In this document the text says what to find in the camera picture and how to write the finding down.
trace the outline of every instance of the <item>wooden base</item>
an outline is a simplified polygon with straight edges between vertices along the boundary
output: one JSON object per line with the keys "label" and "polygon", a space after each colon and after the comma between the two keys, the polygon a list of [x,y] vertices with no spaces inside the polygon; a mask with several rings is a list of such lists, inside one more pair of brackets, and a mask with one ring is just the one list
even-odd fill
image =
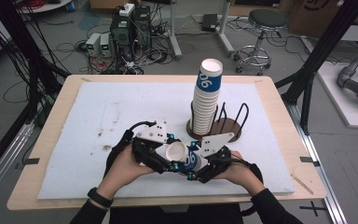
{"label": "wooden base", "polygon": [[215,135],[220,133],[234,133],[234,137],[231,138],[228,142],[235,142],[241,137],[241,126],[238,122],[235,122],[234,119],[226,119],[225,126],[223,127],[223,123],[225,122],[224,119],[217,120],[213,123],[211,134],[196,134],[193,133],[190,127],[190,120],[187,122],[186,125],[186,131],[188,135],[190,135],[192,138],[201,140],[203,136],[209,136],[209,135]]}

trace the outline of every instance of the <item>black sleeve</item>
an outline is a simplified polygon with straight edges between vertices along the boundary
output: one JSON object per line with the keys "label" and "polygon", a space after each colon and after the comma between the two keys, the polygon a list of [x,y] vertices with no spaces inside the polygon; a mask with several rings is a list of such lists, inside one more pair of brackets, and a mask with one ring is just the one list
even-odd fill
{"label": "black sleeve", "polygon": [[107,210],[99,208],[87,200],[76,216],[72,218],[71,224],[101,224],[106,212]]}
{"label": "black sleeve", "polygon": [[251,201],[263,223],[302,223],[283,208],[269,189],[262,190]]}

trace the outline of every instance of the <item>wooden board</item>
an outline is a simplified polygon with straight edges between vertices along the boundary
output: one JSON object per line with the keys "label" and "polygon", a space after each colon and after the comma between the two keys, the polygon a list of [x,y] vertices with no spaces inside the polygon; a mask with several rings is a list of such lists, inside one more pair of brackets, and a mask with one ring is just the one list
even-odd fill
{"label": "wooden board", "polygon": [[[37,195],[41,189],[53,148],[60,138],[65,123],[78,91],[84,82],[188,82],[195,83],[197,76],[180,75],[143,75],[143,76],[108,76],[108,75],[72,75],[62,87],[48,120],[37,139],[30,158],[39,158],[38,164],[26,165],[7,202],[10,210],[73,208],[81,207],[86,199],[39,200]],[[286,163],[295,192],[292,194],[276,194],[279,200],[314,200],[326,196],[324,184],[311,162],[301,162],[300,157],[309,156],[298,135],[280,94],[270,77],[223,76],[223,83],[255,84],[257,93],[267,113],[283,159]],[[250,202],[247,195],[213,195],[182,196],[158,198],[125,198],[115,199],[113,206],[149,206],[172,204],[207,204],[207,203],[239,203]]]}

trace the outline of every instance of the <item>wristband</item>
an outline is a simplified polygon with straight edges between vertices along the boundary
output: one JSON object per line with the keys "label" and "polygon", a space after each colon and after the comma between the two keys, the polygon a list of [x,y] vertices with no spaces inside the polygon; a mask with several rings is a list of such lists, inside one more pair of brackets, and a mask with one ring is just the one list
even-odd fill
{"label": "wristband", "polygon": [[103,196],[97,193],[97,188],[91,189],[87,194],[87,196],[89,196],[89,198],[91,198],[94,202],[102,205],[103,207],[110,207],[110,205],[112,205],[113,203],[113,199],[112,200],[105,199]]}

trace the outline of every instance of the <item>floor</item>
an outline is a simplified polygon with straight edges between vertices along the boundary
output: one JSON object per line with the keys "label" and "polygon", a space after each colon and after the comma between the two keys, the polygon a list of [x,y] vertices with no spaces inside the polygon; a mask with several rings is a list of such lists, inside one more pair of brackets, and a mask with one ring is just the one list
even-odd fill
{"label": "floor", "polygon": [[[41,30],[49,46],[55,49],[57,57],[72,74],[86,74],[87,69],[84,68],[87,65],[81,54],[68,51],[72,49],[71,44],[74,45],[79,40],[87,39],[87,36],[93,32],[108,31],[110,24],[110,14],[90,11],[87,2],[83,2],[81,6],[73,13],[57,9],[37,15],[37,18],[42,21]],[[194,13],[194,19],[200,21],[201,17],[196,14]],[[176,27],[181,27],[178,34],[201,33],[199,26],[191,17],[179,17]],[[32,28],[30,29],[39,48],[46,49]],[[256,36],[245,29],[235,31],[228,27],[226,33],[234,49],[254,44],[256,41]],[[308,54],[297,35],[283,30],[282,39],[275,36],[273,39],[269,38],[268,41],[264,41],[263,48],[271,54],[273,61],[270,69],[265,70],[264,76],[271,77],[274,81],[292,75],[307,59]],[[195,75],[203,59],[215,58],[223,63],[223,74],[237,75],[235,62],[228,58],[215,35],[179,35],[178,42],[184,54],[181,60],[173,60],[168,64],[149,65],[144,69],[145,74]],[[356,55],[358,55],[356,43],[340,42],[328,60],[332,63],[349,62]],[[244,67],[243,70],[241,76],[255,75],[258,72],[257,68],[250,66]],[[16,76],[9,58],[4,52],[0,52],[0,140],[25,106],[23,102],[25,85],[17,84],[19,82],[21,79]],[[283,87],[279,91],[283,93],[286,89],[287,87]],[[298,100],[298,106],[301,108],[301,98]],[[310,136],[346,221],[358,223],[358,129],[346,127],[317,77],[314,80],[309,121]],[[21,162],[22,156],[27,153],[26,149],[31,147],[39,132],[40,128],[36,128],[0,183],[0,223],[68,223],[77,211],[77,209],[60,209],[15,212],[9,211],[6,207],[7,199],[21,174],[21,169],[15,168],[16,164]],[[300,206],[311,207],[312,203],[316,207],[325,208],[323,201],[282,202],[289,212],[304,223],[331,223],[328,213],[323,209],[314,211],[300,208]],[[249,205],[242,203],[241,207],[246,208]],[[257,215],[252,215],[245,217],[244,223],[260,223],[260,221]]]}

